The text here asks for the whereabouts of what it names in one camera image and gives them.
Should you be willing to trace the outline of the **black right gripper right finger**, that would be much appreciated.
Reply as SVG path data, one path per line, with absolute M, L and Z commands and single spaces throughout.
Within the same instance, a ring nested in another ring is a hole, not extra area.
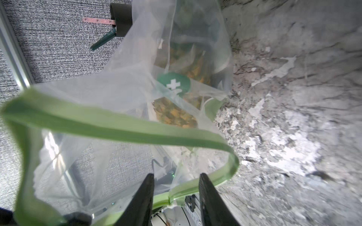
M 205 173 L 199 177 L 199 197 L 204 226 L 240 226 Z

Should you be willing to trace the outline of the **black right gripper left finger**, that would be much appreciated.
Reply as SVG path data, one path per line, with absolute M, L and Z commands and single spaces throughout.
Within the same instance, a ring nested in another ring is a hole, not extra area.
M 146 176 L 126 210 L 114 225 L 151 226 L 154 187 L 154 174 L 150 173 Z

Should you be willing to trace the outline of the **clear zip-top bag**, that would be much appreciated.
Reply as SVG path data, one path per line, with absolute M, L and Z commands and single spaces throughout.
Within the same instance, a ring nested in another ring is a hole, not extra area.
M 155 65 L 176 3 L 134 1 L 133 25 L 101 72 L 37 84 L 1 109 L 23 158 L 14 223 L 113 226 L 150 173 L 154 210 L 198 193 L 202 173 L 218 186 L 237 172 L 214 120 L 156 118 L 153 102 L 176 98 Z

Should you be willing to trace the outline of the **yellow toy pineapple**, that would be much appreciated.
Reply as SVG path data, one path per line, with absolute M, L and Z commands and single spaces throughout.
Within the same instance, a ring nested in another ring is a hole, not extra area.
M 155 65 L 157 81 L 176 95 L 156 99 L 161 123 L 198 128 L 200 117 L 214 120 L 231 88 L 231 48 L 217 1 L 177 1 L 168 42 Z

